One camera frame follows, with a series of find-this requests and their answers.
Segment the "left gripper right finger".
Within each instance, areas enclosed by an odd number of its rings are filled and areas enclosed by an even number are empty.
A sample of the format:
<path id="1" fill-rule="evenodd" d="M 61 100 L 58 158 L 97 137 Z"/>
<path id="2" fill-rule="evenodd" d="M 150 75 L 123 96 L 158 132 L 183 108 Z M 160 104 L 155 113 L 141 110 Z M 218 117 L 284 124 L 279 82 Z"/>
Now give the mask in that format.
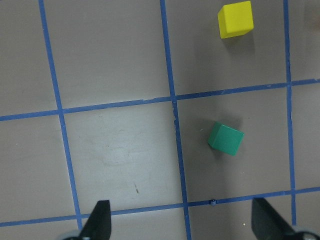
<path id="1" fill-rule="evenodd" d="M 254 198 L 251 229 L 257 240 L 294 240 L 296 232 L 265 198 Z"/>

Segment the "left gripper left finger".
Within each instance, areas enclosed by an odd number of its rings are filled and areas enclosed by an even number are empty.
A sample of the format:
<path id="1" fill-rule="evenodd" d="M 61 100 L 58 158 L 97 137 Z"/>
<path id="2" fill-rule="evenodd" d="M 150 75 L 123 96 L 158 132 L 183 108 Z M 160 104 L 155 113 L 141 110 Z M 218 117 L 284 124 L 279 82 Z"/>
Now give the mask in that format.
<path id="1" fill-rule="evenodd" d="M 109 200 L 99 200 L 78 235 L 79 240 L 109 240 L 112 233 Z"/>

